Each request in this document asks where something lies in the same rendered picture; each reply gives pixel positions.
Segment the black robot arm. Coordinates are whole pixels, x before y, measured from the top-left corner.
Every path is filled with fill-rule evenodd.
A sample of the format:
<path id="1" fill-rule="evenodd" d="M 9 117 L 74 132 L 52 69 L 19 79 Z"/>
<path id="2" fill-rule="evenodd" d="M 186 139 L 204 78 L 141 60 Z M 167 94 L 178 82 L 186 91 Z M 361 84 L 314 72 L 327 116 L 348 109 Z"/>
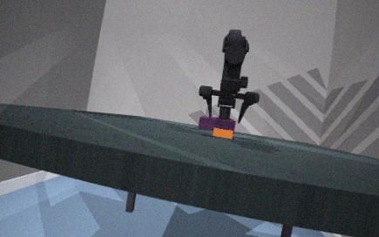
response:
<path id="1" fill-rule="evenodd" d="M 247 52 L 249 52 L 248 41 L 246 37 L 241 35 L 241 30 L 229 30 L 229 34 L 223 38 L 222 52 L 225 52 L 223 71 L 237 71 L 238 73 L 235 73 L 233 77 L 228 76 L 228 72 L 224 72 L 220 88 L 223 88 L 225 91 L 240 91 L 240 88 L 247 88 L 248 77 L 240 76 L 239 74 L 244 58 Z M 235 104 L 235 98 L 219 96 L 218 107 L 220 107 L 220 115 L 217 119 L 230 120 L 231 108 L 235 109 Z M 229 105 L 232 107 L 221 105 Z"/>

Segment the orange block with dark blue square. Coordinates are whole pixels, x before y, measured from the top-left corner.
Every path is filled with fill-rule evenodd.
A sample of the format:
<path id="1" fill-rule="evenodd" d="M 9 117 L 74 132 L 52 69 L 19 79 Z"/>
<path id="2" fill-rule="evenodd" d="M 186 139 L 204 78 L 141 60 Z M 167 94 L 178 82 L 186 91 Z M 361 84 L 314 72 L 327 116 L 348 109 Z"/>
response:
<path id="1" fill-rule="evenodd" d="M 213 129 L 213 136 L 232 139 L 233 138 L 233 131 L 220 129 L 220 128 L 214 128 Z"/>

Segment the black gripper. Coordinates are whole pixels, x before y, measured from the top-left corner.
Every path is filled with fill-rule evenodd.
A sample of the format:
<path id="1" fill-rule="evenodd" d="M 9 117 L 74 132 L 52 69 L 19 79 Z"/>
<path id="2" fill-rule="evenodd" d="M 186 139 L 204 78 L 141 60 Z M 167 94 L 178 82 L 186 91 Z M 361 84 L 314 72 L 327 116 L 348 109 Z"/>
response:
<path id="1" fill-rule="evenodd" d="M 224 72 L 228 72 L 228 76 L 233 76 L 233 77 L 235 76 L 235 73 L 238 73 L 237 71 L 223 71 L 222 77 L 224 75 Z M 235 94 L 235 96 L 232 94 Z M 246 93 L 244 94 L 244 93 L 238 93 L 237 91 L 225 91 L 223 90 L 223 88 L 220 88 L 220 91 L 218 91 L 218 90 L 213 90 L 212 86 L 205 86 L 205 85 L 202 85 L 200 87 L 199 95 L 202 96 L 203 99 L 206 99 L 210 119 L 212 117 L 212 95 L 227 97 L 227 98 L 244 99 L 244 102 L 242 103 L 242 107 L 240 110 L 238 123 L 241 122 L 247 108 L 250 105 L 253 105 L 259 102 L 259 97 L 260 97 L 258 92 L 246 91 Z"/>

